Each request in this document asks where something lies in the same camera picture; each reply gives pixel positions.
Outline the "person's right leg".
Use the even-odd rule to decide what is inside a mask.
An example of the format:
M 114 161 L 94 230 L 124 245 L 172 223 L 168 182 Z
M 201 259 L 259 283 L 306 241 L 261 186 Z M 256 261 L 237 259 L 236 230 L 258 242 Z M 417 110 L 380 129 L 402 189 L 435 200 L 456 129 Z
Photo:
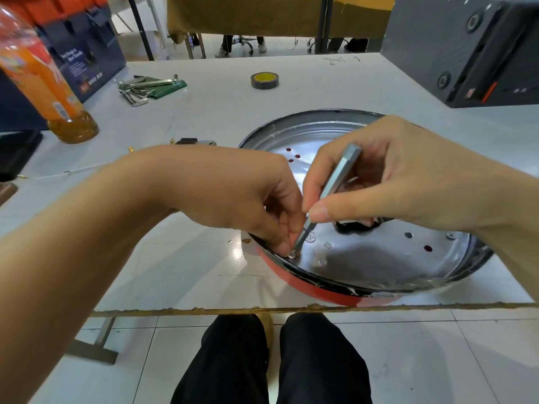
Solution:
M 373 404 L 364 359 L 323 313 L 294 313 L 280 331 L 276 404 Z

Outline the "orange drink bottle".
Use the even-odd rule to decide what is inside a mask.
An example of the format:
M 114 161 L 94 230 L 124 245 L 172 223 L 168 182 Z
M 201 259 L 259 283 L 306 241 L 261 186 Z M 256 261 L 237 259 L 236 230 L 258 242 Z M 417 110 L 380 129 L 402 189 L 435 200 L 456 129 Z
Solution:
M 73 93 L 35 29 L 3 4 L 0 69 L 60 141 L 78 144 L 99 134 L 98 124 Z

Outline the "table with yellow cloth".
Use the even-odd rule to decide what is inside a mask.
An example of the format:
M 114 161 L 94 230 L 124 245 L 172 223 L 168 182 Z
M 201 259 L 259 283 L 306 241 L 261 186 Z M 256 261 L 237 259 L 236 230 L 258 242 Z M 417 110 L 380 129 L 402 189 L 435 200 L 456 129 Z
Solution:
M 328 53 L 364 53 L 387 29 L 395 0 L 334 0 Z M 166 0 L 167 28 L 174 42 L 199 33 L 313 39 L 315 53 L 321 0 Z

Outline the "person's left hand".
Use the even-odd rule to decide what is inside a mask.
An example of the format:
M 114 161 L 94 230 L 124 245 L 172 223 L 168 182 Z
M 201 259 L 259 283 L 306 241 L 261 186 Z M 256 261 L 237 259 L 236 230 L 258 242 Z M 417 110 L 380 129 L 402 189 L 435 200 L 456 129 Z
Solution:
M 208 227 L 252 234 L 254 195 L 263 181 L 296 181 L 282 155 L 206 145 L 167 145 L 165 200 Z

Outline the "yellow and black tape roll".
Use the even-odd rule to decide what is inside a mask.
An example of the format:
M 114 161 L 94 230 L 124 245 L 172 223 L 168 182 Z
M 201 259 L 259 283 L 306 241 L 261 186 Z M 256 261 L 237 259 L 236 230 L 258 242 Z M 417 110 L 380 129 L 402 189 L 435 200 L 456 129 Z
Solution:
M 270 90 L 279 87 L 279 75 L 273 72 L 259 72 L 251 75 L 251 86 L 258 90 Z

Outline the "black metal frame post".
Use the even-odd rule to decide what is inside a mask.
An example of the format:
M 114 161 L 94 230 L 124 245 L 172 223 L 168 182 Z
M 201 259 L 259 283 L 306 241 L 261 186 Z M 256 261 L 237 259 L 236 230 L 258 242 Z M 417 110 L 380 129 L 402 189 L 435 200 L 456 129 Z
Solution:
M 134 20 L 136 22 L 136 25 L 137 25 L 137 28 L 138 28 L 138 33 L 139 33 L 139 35 L 141 37 L 143 46 L 145 48 L 147 58 L 148 58 L 149 61 L 154 61 L 154 56 L 153 56 L 153 53 L 152 53 L 152 49 L 150 47 L 150 44 L 149 44 L 149 41 L 148 41 L 148 38 L 147 38 L 147 35 L 146 35 L 146 32 L 145 32 L 145 28 L 143 26 L 143 23 L 142 23 L 142 20 L 141 20 L 139 11 L 138 11 L 137 3 L 136 3 L 135 0 L 128 0 L 128 3 L 129 3 L 129 6 L 131 8 L 131 12 L 133 14 Z
M 318 30 L 315 37 L 315 55 L 327 54 L 330 40 L 334 0 L 321 0 Z

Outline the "grey metal table leg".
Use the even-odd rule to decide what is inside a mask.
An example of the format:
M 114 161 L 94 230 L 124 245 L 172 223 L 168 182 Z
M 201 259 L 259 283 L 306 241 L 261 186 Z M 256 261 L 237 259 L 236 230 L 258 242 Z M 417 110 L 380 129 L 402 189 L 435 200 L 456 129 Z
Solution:
M 116 317 L 107 317 L 100 328 L 97 338 L 93 343 L 87 343 L 78 339 L 70 342 L 65 355 L 69 357 L 99 362 L 112 366 L 116 363 L 118 352 L 105 348 L 108 336 L 113 328 Z

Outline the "silver hex screwdriver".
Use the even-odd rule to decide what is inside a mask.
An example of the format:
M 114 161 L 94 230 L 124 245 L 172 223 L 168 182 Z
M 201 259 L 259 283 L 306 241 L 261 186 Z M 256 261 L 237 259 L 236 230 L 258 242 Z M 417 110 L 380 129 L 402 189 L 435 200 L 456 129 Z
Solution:
M 341 184 L 345 181 L 345 177 L 348 175 L 358 157 L 360 156 L 362 149 L 357 145 L 350 143 L 346 146 L 342 153 L 341 160 L 334 168 L 332 174 L 328 178 L 326 185 L 324 186 L 320 199 L 323 199 L 331 194 L 334 194 Z M 300 253 L 303 244 L 306 239 L 309 237 L 310 233 L 315 229 L 317 223 L 311 221 L 310 215 L 307 216 L 306 222 L 303 225 L 303 230 L 296 239 L 292 250 L 296 251 L 297 254 Z

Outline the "person's leg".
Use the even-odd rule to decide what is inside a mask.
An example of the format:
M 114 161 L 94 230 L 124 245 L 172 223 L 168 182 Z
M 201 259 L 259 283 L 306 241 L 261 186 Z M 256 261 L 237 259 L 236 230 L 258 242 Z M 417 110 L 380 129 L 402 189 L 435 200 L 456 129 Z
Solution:
M 364 359 L 323 313 L 294 313 L 280 331 L 276 404 L 373 404 Z
M 219 315 L 172 394 L 170 404 L 269 404 L 270 346 L 257 315 Z

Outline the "dark grey machine housing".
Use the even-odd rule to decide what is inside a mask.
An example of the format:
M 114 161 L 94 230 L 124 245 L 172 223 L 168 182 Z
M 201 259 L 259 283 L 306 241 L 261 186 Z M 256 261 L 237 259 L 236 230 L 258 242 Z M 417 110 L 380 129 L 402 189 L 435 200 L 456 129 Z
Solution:
M 381 55 L 450 108 L 539 105 L 539 0 L 395 0 Z

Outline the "black plastic piece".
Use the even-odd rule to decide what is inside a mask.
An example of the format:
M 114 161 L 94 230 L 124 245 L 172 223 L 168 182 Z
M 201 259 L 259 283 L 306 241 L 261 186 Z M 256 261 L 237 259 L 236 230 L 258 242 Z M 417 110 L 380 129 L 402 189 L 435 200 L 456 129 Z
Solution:
M 334 226 L 335 226 L 336 231 L 342 235 L 363 234 L 363 233 L 373 231 L 376 228 L 378 228 L 381 224 L 387 221 L 391 221 L 391 220 L 392 218 L 389 218 L 389 219 L 385 217 L 377 218 L 370 225 L 363 224 L 360 221 L 350 220 L 350 221 L 335 222 Z

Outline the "black flat object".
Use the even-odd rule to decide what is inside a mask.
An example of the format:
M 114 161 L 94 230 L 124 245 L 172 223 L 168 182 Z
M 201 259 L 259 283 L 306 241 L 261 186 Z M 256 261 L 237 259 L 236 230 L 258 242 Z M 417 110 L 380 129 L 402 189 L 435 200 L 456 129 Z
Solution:
M 39 130 L 0 133 L 0 183 L 17 178 L 42 140 Z

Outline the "round metal pan red rim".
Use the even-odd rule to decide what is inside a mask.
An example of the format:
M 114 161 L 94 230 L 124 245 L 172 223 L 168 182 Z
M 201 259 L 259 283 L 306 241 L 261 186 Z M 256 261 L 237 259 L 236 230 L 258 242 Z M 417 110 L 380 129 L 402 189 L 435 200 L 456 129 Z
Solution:
M 239 145 L 284 155 L 301 187 L 323 144 L 382 114 L 320 109 L 287 115 L 250 133 Z M 319 224 L 293 260 L 251 235 L 261 259 L 279 278 L 313 298 L 343 306 L 376 306 L 413 293 L 443 289 L 471 276 L 494 255 L 477 237 L 391 220 L 363 234 Z

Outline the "brown wooden object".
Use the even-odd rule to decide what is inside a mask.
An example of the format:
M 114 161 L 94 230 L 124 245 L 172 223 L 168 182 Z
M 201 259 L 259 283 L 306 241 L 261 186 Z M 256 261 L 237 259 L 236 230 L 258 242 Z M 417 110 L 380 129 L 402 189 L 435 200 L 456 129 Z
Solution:
M 0 183 L 0 207 L 2 207 L 18 191 L 14 183 Z

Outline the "blue and orange tool box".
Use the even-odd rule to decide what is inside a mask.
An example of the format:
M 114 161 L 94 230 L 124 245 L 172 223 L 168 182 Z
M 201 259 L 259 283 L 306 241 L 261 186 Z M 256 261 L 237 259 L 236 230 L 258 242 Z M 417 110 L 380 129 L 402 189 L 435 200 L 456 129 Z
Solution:
M 108 0 L 0 0 L 33 26 L 81 102 L 126 65 Z

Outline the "person's right hand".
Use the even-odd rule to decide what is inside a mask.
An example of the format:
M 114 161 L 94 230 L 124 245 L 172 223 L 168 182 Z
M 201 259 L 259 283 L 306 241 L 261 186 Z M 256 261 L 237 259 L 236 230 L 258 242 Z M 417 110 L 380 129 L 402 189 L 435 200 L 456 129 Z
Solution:
M 362 149 L 347 175 L 352 189 L 329 196 L 370 196 L 381 203 L 379 217 L 472 232 L 492 159 L 396 116 L 385 116 L 318 150 L 303 182 L 304 211 L 321 200 L 322 186 L 350 143 Z

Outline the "hex key set green holder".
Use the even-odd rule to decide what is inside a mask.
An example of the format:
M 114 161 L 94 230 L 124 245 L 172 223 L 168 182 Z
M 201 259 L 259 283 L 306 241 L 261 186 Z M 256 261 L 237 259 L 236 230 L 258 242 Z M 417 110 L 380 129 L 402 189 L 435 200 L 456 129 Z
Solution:
M 119 80 L 117 88 L 120 95 L 131 107 L 140 107 L 149 100 L 159 100 L 187 88 L 188 84 L 175 74 L 171 79 L 156 79 L 135 75 L 130 80 Z

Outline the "person's left leg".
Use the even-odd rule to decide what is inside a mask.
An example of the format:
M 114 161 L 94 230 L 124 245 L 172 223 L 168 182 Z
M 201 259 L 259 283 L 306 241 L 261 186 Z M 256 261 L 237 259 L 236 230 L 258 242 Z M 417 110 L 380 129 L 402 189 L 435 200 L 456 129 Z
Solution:
M 270 346 L 257 315 L 219 315 L 172 394 L 170 404 L 269 404 Z

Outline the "person's left forearm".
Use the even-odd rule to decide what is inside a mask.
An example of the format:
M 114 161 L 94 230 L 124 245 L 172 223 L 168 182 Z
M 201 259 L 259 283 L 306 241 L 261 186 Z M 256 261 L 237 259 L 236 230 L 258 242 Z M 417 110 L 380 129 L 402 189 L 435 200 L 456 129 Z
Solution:
M 126 155 L 0 239 L 0 403 L 31 399 L 136 245 L 172 213 L 175 149 Z

